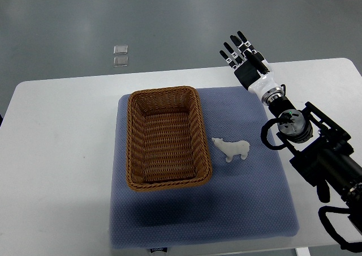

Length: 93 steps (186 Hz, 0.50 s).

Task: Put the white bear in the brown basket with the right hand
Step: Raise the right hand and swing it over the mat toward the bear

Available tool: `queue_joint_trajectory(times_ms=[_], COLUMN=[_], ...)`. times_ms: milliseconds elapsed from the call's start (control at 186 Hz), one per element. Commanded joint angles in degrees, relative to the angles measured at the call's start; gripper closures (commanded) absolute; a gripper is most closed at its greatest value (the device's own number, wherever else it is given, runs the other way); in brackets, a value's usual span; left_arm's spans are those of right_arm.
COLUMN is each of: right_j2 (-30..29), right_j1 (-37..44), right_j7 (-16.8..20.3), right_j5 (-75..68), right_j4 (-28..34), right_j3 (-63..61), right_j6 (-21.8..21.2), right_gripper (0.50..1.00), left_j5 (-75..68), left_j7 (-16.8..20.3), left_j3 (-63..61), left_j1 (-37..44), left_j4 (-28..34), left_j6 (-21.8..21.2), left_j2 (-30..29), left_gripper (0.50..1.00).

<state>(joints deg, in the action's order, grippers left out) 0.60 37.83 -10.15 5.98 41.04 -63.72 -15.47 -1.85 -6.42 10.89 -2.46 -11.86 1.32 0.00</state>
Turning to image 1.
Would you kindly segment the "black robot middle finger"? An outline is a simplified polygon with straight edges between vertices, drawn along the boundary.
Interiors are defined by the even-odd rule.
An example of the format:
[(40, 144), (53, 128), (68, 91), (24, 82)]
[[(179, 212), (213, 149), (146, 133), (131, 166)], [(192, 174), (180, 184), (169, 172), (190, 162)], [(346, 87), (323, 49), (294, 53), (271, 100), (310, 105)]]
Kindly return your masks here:
[(235, 35), (231, 35), (230, 36), (231, 41), (234, 43), (234, 45), (238, 48), (238, 50), (240, 51), (240, 53), (243, 55), (244, 58), (246, 58), (246, 51), (249, 48), (249, 42), (248, 40), (244, 37), (244, 38), (239, 38)]

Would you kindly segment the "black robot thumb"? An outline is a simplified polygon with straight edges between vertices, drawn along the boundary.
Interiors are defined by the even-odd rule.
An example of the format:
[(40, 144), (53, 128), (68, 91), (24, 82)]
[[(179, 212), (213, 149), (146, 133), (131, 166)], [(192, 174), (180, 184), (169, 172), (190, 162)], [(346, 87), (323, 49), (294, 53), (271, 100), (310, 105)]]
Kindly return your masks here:
[(268, 73), (269, 69), (263, 64), (262, 60), (257, 56), (257, 54), (253, 54), (250, 50), (245, 51), (245, 57), (250, 62), (250, 64), (256, 68), (260, 73)]

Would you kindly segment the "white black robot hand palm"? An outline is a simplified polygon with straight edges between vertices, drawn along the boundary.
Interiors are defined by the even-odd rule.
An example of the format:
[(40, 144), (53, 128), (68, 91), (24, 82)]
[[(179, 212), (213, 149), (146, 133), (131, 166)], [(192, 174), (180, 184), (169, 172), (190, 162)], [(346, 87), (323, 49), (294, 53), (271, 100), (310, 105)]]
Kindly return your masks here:
[(271, 65), (263, 60), (266, 74), (258, 71), (250, 61), (239, 65), (234, 74), (241, 85), (250, 93), (254, 93), (261, 101), (273, 101), (283, 96), (283, 88), (274, 80), (274, 70)]

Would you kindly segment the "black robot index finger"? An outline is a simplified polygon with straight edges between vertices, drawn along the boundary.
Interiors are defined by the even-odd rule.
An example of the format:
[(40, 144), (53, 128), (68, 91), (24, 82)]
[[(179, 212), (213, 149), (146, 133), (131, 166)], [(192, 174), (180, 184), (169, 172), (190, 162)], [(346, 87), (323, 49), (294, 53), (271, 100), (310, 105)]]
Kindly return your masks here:
[(244, 58), (246, 58), (245, 51), (250, 51), (253, 56), (257, 57), (257, 51), (254, 46), (248, 41), (241, 31), (237, 31), (237, 35), (241, 40), (241, 46), (238, 48)]

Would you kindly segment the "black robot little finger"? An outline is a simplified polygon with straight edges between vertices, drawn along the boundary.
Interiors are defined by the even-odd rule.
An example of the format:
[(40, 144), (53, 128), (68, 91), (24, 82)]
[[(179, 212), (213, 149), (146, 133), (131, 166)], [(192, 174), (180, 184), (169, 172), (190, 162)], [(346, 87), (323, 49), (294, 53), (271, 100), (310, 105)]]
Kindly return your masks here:
[(234, 60), (232, 60), (223, 50), (220, 50), (219, 53), (232, 69), (237, 69), (239, 67), (239, 65)]

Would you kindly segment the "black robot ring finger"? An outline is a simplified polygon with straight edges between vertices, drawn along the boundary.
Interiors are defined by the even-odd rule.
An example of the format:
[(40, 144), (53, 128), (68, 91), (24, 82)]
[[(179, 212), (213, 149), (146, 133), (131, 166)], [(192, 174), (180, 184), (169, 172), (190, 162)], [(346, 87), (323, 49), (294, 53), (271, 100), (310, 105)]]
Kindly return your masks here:
[(223, 43), (224, 47), (228, 51), (230, 58), (234, 60), (236, 63), (244, 63), (245, 60), (242, 58), (227, 42)]

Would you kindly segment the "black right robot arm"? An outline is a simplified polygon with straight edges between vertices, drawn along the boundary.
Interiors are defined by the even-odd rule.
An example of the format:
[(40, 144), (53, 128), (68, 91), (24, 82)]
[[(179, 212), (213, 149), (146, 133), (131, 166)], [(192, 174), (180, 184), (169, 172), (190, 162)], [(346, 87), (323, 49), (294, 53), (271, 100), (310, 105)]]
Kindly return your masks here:
[(240, 84), (274, 116), (262, 127), (263, 144), (271, 150), (287, 148), (293, 154), (291, 165), (316, 187), (321, 202), (329, 202), (332, 187), (348, 211), (360, 215), (361, 166), (351, 158), (350, 135), (310, 102), (297, 110), (285, 85), (275, 82), (272, 67), (248, 39), (237, 32), (230, 40), (220, 55)]

